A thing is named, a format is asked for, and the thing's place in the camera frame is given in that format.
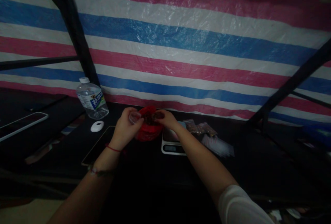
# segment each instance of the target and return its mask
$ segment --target plastic water bottle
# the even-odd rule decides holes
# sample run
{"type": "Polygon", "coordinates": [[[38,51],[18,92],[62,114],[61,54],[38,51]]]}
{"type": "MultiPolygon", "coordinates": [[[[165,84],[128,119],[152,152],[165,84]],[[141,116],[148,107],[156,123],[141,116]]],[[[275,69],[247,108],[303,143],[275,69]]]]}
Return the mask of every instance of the plastic water bottle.
{"type": "Polygon", "coordinates": [[[88,116],[100,120],[108,115],[109,110],[99,86],[90,83],[89,78],[80,78],[81,84],[76,89],[76,94],[86,110],[88,116]]]}

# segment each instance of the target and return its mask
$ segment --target white sleeve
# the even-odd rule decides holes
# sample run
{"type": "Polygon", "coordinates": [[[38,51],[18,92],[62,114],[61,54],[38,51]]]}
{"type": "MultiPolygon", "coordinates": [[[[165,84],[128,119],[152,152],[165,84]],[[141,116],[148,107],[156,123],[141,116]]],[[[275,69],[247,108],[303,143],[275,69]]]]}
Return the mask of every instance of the white sleeve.
{"type": "Polygon", "coordinates": [[[274,224],[267,213],[237,185],[231,185],[220,196],[218,212],[223,224],[274,224]]]}

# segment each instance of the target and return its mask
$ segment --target black metal frame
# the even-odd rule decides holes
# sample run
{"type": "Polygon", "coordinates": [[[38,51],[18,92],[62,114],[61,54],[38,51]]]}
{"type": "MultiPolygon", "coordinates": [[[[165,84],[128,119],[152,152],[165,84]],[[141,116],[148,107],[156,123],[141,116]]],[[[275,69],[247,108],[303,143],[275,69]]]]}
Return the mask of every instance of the black metal frame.
{"type": "Polygon", "coordinates": [[[281,101],[283,101],[289,94],[293,94],[324,107],[331,108],[331,104],[294,91],[311,74],[313,74],[317,69],[319,69],[322,65],[330,60],[331,39],[328,40],[306,63],[304,63],[298,69],[298,71],[281,88],[279,88],[279,90],[273,94],[269,100],[247,121],[247,123],[256,125],[262,119],[262,133],[265,133],[269,112],[281,101]]]}
{"type": "Polygon", "coordinates": [[[88,77],[92,83],[100,86],[98,75],[92,61],[90,50],[85,39],[83,27],[79,20],[79,15],[74,0],[52,1],[55,3],[55,5],[59,8],[61,12],[62,18],[67,27],[68,33],[70,35],[72,44],[75,48],[77,55],[71,57],[0,62],[0,71],[79,60],[85,73],[85,76],[88,77]]]}

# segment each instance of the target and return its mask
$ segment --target tarp backdrop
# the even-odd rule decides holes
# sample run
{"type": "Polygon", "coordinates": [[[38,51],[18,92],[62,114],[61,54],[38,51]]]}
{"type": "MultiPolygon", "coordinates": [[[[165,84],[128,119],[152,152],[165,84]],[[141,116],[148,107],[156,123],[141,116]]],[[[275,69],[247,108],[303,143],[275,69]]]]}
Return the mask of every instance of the tarp backdrop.
{"type": "MultiPolygon", "coordinates": [[[[249,119],[331,38],[331,0],[75,0],[106,99],[249,119]]],[[[75,55],[51,0],[0,0],[0,59],[75,55]]],[[[331,63],[297,92],[331,103],[331,63]]],[[[75,96],[78,61],[0,72],[0,87],[75,96]]],[[[290,95],[270,121],[330,125],[290,95]]]]}

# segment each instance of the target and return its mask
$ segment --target bracelet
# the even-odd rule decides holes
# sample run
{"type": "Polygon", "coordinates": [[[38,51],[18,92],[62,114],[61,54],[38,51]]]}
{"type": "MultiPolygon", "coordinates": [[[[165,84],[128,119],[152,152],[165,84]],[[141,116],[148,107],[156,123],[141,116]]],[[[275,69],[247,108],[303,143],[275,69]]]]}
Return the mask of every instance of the bracelet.
{"type": "Polygon", "coordinates": [[[113,150],[113,151],[115,151],[115,152],[121,152],[122,150],[116,150],[116,149],[114,149],[114,148],[111,148],[110,146],[109,146],[109,143],[108,144],[105,144],[105,146],[107,147],[107,148],[109,148],[110,150],[113,150]]]}

